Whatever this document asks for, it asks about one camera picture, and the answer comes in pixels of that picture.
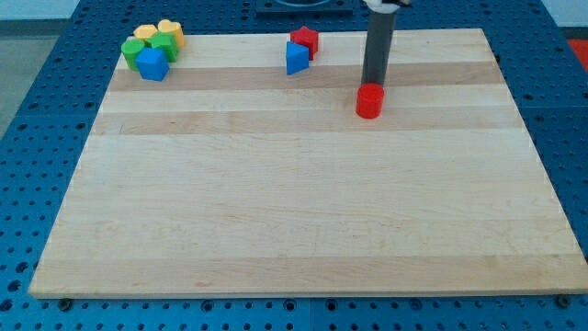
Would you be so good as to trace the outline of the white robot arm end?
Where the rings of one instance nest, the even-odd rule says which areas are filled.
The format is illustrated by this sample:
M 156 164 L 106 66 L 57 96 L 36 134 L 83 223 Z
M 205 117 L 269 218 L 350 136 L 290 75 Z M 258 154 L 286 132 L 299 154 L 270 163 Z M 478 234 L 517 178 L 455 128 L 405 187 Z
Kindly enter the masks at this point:
M 392 14 L 402 7 L 410 7 L 411 0 L 363 0 L 367 7 L 376 13 Z

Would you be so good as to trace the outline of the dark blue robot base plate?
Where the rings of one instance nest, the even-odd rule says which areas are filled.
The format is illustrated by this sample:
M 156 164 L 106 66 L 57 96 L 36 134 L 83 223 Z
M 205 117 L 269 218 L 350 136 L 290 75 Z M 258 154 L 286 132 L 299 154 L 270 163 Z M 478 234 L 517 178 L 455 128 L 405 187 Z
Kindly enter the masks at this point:
M 256 17 L 353 13 L 356 0 L 254 0 Z

